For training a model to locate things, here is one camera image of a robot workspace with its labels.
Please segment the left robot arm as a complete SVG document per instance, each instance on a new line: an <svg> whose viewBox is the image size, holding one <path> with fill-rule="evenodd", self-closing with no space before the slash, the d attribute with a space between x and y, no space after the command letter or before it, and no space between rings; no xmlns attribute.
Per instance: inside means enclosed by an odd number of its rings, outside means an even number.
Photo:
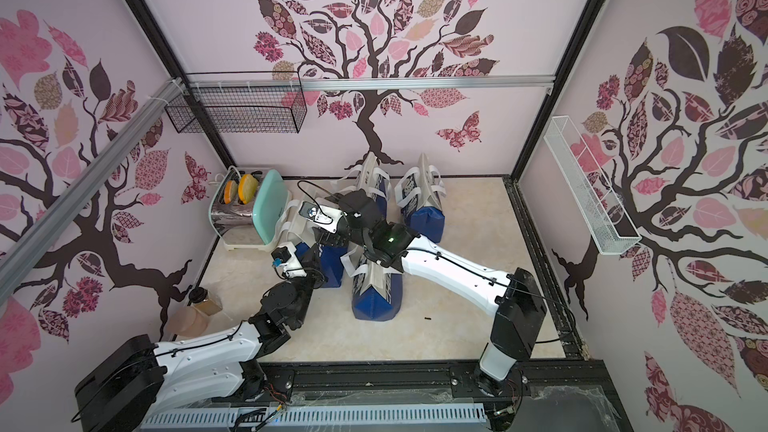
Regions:
<svg viewBox="0 0 768 432"><path fill-rule="evenodd" d="M256 314L231 329L177 342L146 334L126 340L76 386L73 422L85 431L133 431L170 409L256 392L259 359L303 325L313 292L326 280L318 246L298 263L263 294Z"/></svg>

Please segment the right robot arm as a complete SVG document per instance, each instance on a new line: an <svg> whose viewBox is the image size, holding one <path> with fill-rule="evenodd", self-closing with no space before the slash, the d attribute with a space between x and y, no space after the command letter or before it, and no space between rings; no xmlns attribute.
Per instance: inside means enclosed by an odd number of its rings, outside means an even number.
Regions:
<svg viewBox="0 0 768 432"><path fill-rule="evenodd" d="M500 395L510 371L530 359L547 315L532 273L493 270L458 256L402 223L387 221L361 190L328 200L339 210L331 230L358 246L368 266L429 280L493 318L474 380L484 394Z"/></svg>

